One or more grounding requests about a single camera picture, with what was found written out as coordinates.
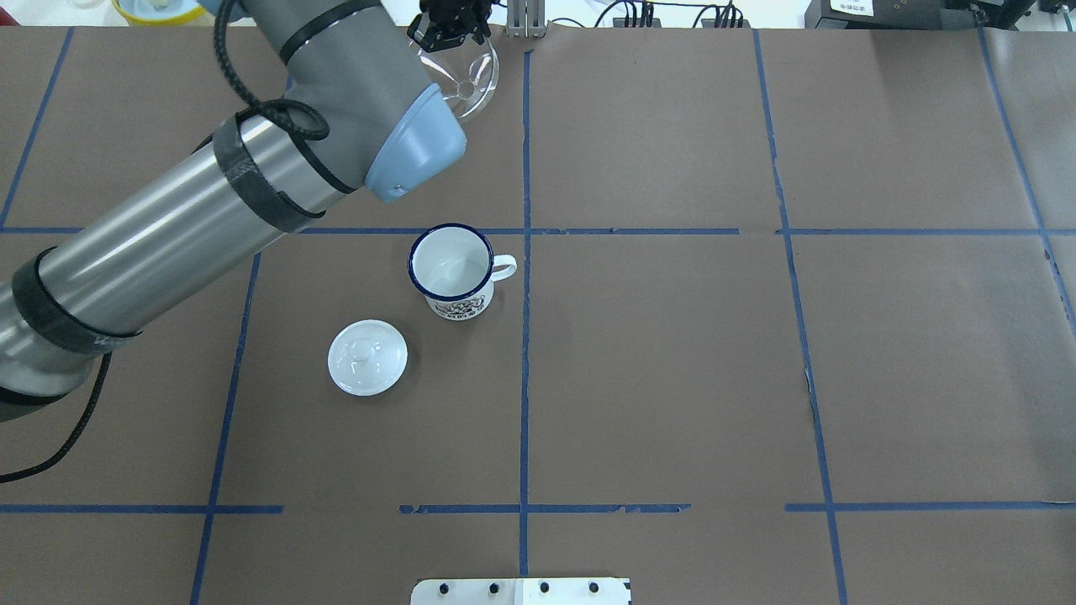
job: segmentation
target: white label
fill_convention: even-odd
[[[849,15],[874,16],[874,0],[830,0],[830,8]]]

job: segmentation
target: round white lid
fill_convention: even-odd
[[[329,346],[329,376],[352,395],[377,395],[399,380],[407,367],[407,343],[399,330],[380,320],[343,328]]]

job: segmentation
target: white metal plate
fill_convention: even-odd
[[[631,603],[632,581],[627,578],[422,580],[411,591],[411,605],[631,605]]]

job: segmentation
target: metal bracket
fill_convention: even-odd
[[[422,580],[411,605],[631,605],[627,578]]]
[[[505,33],[510,38],[544,38],[546,0],[507,0],[508,20]]]

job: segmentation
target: white enamel mug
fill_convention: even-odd
[[[504,267],[494,271],[494,267]],[[494,256],[473,227],[445,223],[422,234],[407,262],[411,283],[435,313],[459,322],[478,316],[493,300],[493,283],[515,272],[515,257]]]

